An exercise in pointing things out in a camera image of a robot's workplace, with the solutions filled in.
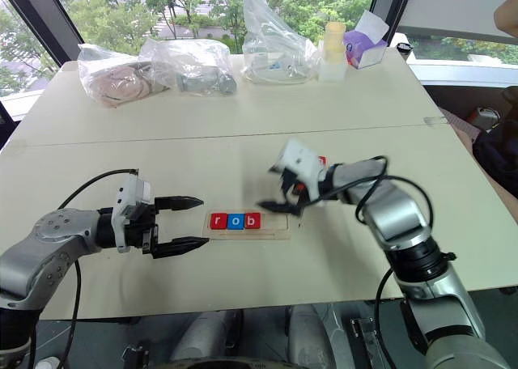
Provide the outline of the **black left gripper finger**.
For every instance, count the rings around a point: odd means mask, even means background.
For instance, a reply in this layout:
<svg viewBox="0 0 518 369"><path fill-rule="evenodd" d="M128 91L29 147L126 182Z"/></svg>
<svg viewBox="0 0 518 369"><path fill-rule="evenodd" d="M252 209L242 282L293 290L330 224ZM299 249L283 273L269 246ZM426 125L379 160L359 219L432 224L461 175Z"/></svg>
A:
<svg viewBox="0 0 518 369"><path fill-rule="evenodd" d="M204 201L196 197L190 196L168 196L155 198L155 211L161 210L189 210L198 206L202 206Z"/></svg>
<svg viewBox="0 0 518 369"><path fill-rule="evenodd" d="M167 243L156 243L152 245L152 257L159 259L183 255L208 244L209 241L206 237L186 236Z"/></svg>

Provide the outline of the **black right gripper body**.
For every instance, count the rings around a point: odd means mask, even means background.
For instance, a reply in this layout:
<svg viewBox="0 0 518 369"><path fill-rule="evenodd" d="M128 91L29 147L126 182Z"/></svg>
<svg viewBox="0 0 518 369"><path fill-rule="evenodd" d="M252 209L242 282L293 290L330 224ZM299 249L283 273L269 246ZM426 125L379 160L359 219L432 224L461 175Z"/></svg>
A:
<svg viewBox="0 0 518 369"><path fill-rule="evenodd" d="M282 208L306 208L309 206L307 185L289 169L284 169L281 173L281 191L284 197Z"/></svg>

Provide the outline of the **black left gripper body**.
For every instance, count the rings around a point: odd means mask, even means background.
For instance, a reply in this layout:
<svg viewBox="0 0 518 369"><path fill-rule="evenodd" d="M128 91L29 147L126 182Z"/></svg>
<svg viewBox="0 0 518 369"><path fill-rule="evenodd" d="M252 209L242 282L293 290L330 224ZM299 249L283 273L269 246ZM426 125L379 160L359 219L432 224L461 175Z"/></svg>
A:
<svg viewBox="0 0 518 369"><path fill-rule="evenodd" d="M140 204L132 209L123 224L125 245L139 248L143 254L157 258L157 209L152 204Z"/></svg>

